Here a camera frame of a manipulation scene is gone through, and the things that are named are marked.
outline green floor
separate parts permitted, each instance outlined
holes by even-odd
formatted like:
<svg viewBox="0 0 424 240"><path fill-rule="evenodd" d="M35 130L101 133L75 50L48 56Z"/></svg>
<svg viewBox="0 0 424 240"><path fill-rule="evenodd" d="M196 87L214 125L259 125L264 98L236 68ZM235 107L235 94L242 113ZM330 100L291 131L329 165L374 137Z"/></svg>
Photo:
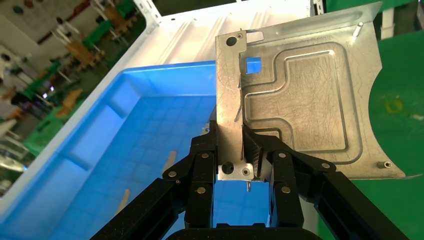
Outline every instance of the green floor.
<svg viewBox="0 0 424 240"><path fill-rule="evenodd" d="M334 12L342 9L353 8L360 5L383 2L380 11L393 7L417 2L416 0L326 0L326 12Z"/></svg>
<svg viewBox="0 0 424 240"><path fill-rule="evenodd" d="M424 173L424 32L378 43L382 70L369 96L374 134L407 176ZM355 180L355 185L410 239L424 239L424 176L400 180ZM319 235L332 235L321 221Z"/></svg>

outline square hole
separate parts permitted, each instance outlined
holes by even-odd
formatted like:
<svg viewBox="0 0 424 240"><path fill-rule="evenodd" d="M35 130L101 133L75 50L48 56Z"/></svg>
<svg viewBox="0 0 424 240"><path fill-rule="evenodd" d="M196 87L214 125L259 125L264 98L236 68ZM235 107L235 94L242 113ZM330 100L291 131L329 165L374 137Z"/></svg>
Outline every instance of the square hole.
<svg viewBox="0 0 424 240"><path fill-rule="evenodd" d="M260 56L246 57L246 73L256 74L262 71L262 63Z"/></svg>

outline blue crate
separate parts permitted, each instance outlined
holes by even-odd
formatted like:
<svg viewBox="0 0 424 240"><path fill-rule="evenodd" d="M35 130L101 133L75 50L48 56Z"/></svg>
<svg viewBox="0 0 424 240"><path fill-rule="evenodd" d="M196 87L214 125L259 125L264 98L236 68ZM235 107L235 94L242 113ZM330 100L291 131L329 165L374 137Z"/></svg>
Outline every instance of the blue crate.
<svg viewBox="0 0 424 240"><path fill-rule="evenodd" d="M127 69L116 76L77 127L0 216L0 239L85 240L160 177L171 151L189 153L191 138L216 103L214 61ZM268 219L268 185L218 181L214 223ZM166 236L182 229L184 214Z"/></svg>

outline metal sheet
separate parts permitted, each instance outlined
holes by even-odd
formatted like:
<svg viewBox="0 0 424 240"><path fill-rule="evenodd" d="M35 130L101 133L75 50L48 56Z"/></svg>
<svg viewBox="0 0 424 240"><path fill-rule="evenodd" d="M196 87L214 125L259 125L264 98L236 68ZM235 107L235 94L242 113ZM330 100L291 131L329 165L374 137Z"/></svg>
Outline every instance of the metal sheet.
<svg viewBox="0 0 424 240"><path fill-rule="evenodd" d="M335 163L349 178L404 177L377 143L368 114L371 87L382 68L373 26L380 6L218 36L217 42L237 34L264 36L243 52L227 47L224 59L217 59L217 70L237 69L232 64L239 59L243 122L298 152ZM247 57L260 57L261 72L246 73ZM226 158L233 159L231 154ZM377 166L385 161L390 168Z"/></svg>
<svg viewBox="0 0 424 240"><path fill-rule="evenodd" d="M226 174L232 180L251 180L252 164L243 158L243 113L239 53L246 51L246 32L239 31L216 37L216 123L218 124L218 171L231 162L233 171Z"/></svg>

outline round hole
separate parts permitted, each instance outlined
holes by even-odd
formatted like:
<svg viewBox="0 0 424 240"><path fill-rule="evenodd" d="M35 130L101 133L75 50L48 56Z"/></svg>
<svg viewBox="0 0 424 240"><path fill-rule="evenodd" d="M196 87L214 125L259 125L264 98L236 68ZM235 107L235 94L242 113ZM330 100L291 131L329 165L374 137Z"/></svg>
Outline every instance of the round hole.
<svg viewBox="0 0 424 240"><path fill-rule="evenodd" d="M232 46L236 45L236 43L237 43L237 38L235 38L235 37L233 37L233 36L230 36L230 37L226 40L226 44L227 44L227 46L229 46L229 47L232 47Z"/></svg>
<svg viewBox="0 0 424 240"><path fill-rule="evenodd" d="M243 171L241 172L243 173L244 176L248 176L251 173L251 171L249 171L249 169L247 168L243 168Z"/></svg>
<svg viewBox="0 0 424 240"><path fill-rule="evenodd" d="M389 169L392 167L392 163L390 161L379 161L377 162L377 167L379 169Z"/></svg>
<svg viewBox="0 0 424 240"><path fill-rule="evenodd" d="M234 171L234 165L232 162L226 161L222 164L222 172L224 174L232 174Z"/></svg>

